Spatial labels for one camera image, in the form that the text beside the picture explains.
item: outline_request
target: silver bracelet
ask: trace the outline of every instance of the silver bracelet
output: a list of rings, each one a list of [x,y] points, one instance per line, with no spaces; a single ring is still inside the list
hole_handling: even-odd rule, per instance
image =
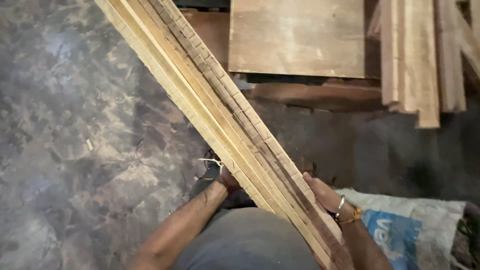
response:
[[[340,216],[340,210],[343,207],[343,204],[345,203],[345,195],[342,195],[342,200],[340,201],[340,205],[338,206],[338,210],[335,213],[335,219],[338,220],[338,217]]]

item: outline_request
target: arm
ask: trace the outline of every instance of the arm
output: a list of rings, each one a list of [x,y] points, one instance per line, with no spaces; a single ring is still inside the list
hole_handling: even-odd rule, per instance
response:
[[[237,186],[231,173],[223,169],[208,188],[158,225],[140,247],[131,270],[168,269],[227,198],[227,189]]]
[[[308,173],[303,179],[315,193],[317,200],[332,213],[336,213],[341,196],[318,178],[312,178]],[[355,209],[345,202],[340,210],[339,223],[348,250],[352,256],[356,270],[393,270],[387,257],[373,241],[367,228],[361,221],[346,222],[353,218]]]

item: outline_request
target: person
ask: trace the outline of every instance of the person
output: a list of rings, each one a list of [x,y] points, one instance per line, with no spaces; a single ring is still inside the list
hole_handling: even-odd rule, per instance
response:
[[[308,173],[303,178],[318,202],[337,213],[341,196]],[[245,201],[237,202],[236,207],[221,207],[227,197],[242,192],[225,166],[220,168],[211,162],[194,185],[190,201],[158,225],[137,251],[130,269],[320,269],[307,243],[289,221],[248,207],[254,204]],[[393,269],[365,225],[354,218],[355,211],[345,201],[338,216],[355,269]]]

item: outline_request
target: bundle of wooden strips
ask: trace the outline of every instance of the bundle of wooden strips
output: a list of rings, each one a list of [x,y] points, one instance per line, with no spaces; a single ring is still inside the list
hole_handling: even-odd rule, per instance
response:
[[[298,229],[324,269],[353,269],[341,231],[171,0],[95,0],[258,207]]]
[[[475,22],[479,4],[471,3]],[[380,9],[383,104],[417,114],[419,128],[439,127],[441,111],[465,111],[461,52],[478,66],[478,42],[456,2],[382,0]]]

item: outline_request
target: wood grain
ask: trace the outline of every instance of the wood grain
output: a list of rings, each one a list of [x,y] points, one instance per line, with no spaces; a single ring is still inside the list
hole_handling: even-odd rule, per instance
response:
[[[365,37],[375,3],[233,0],[228,69],[380,78],[379,44]]]

